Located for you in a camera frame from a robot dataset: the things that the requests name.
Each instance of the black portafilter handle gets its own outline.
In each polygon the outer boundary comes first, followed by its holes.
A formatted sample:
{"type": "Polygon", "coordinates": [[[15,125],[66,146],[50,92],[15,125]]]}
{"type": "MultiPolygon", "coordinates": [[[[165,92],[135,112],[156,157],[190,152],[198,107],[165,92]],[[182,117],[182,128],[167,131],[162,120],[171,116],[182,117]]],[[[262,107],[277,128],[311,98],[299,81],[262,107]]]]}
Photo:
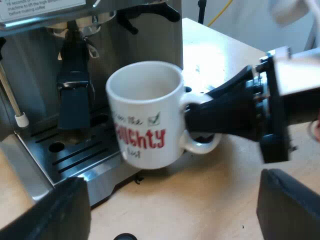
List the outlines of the black portafilter handle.
{"type": "Polygon", "coordinates": [[[61,71],[57,76],[60,100],[58,129],[66,141],[78,143],[90,133],[89,50],[77,30],[69,30],[61,48],[61,71]]]}

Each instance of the black object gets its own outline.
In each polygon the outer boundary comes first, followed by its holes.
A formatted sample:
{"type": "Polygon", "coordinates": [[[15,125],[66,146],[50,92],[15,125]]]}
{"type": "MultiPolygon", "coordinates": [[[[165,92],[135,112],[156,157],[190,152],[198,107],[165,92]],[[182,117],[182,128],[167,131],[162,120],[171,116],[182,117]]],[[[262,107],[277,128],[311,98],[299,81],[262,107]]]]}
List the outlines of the black object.
{"type": "Polygon", "coordinates": [[[122,233],[116,236],[114,240],[138,240],[138,239],[131,233],[122,233]]]}
{"type": "Polygon", "coordinates": [[[232,134],[258,141],[262,134],[260,126],[264,114],[262,105],[253,97],[259,89],[258,86],[253,80],[247,84],[243,82],[221,97],[193,105],[185,113],[188,130],[232,134]]]}
{"type": "Polygon", "coordinates": [[[76,30],[69,30],[60,51],[62,67],[57,77],[60,99],[58,129],[87,131],[90,128],[87,43],[76,30]]]}
{"type": "Polygon", "coordinates": [[[72,177],[0,231],[0,239],[87,240],[91,209],[87,183],[72,177]]]}
{"type": "Polygon", "coordinates": [[[157,14],[165,17],[170,22],[178,22],[181,19],[180,13],[169,6],[166,2],[158,4],[138,5],[122,10],[116,13],[118,23],[127,29],[133,35],[138,34],[139,30],[134,27],[129,19],[135,19],[141,14],[157,14]]]}
{"type": "Polygon", "coordinates": [[[2,60],[1,49],[5,45],[6,39],[4,37],[0,37],[0,61],[2,60]]]}
{"type": "Polygon", "coordinates": [[[265,240],[320,238],[320,196],[280,169],[261,172],[256,214],[265,240]]]}
{"type": "Polygon", "coordinates": [[[204,24],[205,11],[206,11],[206,6],[207,6],[207,0],[199,0],[199,1],[198,1],[198,6],[199,6],[199,18],[198,18],[198,23],[204,24]]]}
{"type": "Polygon", "coordinates": [[[207,94],[216,99],[229,91],[231,91],[236,85],[251,80],[254,78],[252,67],[250,65],[244,67],[237,75],[231,78],[229,81],[225,82],[221,86],[209,91],[207,94]]]}

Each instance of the white wall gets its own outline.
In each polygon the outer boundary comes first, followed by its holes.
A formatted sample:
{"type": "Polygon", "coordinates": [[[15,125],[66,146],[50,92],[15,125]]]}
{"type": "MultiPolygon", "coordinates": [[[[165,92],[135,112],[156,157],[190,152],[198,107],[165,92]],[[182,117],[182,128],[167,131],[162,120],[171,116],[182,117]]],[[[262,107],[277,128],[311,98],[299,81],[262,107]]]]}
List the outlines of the white wall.
{"type": "MultiPolygon", "coordinates": [[[[207,0],[204,24],[216,16],[228,0],[207,0]]],[[[227,10],[211,25],[234,39],[262,51],[289,46],[292,52],[305,49],[313,16],[306,16],[286,27],[279,27],[272,19],[268,0],[233,0],[227,10]]],[[[182,0],[182,17],[198,21],[198,0],[182,0]]]]}

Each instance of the metal panel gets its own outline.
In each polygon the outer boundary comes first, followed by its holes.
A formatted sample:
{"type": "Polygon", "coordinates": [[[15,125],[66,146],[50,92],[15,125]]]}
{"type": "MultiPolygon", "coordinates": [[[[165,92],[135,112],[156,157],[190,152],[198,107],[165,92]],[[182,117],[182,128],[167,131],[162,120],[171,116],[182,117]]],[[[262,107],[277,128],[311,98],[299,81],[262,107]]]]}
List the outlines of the metal panel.
{"type": "Polygon", "coordinates": [[[137,5],[148,4],[154,1],[155,0],[86,0],[86,5],[0,23],[0,37],[99,13],[106,13],[137,5]]]}
{"type": "MultiPolygon", "coordinates": [[[[169,3],[181,10],[181,1],[169,3]]],[[[115,17],[89,37],[100,55],[91,58],[88,65],[96,97],[93,110],[107,103],[106,81],[120,67],[146,60],[183,67],[182,21],[172,23],[155,14],[142,14],[130,21],[139,29],[137,35],[120,26],[115,17]]],[[[27,114],[31,125],[57,115],[57,58],[63,40],[50,35],[45,28],[15,34],[6,40],[2,64],[21,111],[27,114]]],[[[14,129],[19,131],[13,111],[8,109],[8,113],[14,129]]]]}

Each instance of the wooden table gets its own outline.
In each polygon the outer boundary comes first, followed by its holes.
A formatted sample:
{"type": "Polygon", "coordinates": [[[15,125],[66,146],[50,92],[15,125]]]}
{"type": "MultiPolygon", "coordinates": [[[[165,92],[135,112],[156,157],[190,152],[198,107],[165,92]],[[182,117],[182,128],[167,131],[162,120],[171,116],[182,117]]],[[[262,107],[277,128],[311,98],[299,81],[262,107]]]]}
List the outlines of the wooden table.
{"type": "MultiPolygon", "coordinates": [[[[264,55],[189,19],[183,20],[183,41],[184,74],[214,86],[264,55]]],[[[89,239],[112,240],[124,232],[138,240],[263,239],[256,215],[262,169],[282,169],[320,193],[320,145],[307,125],[289,129],[298,146],[289,162],[263,164],[257,143],[225,135],[207,155],[186,153],[168,167],[142,172],[140,185],[127,184],[92,210],[89,239]]],[[[3,227],[32,203],[0,156],[3,227]]]]}

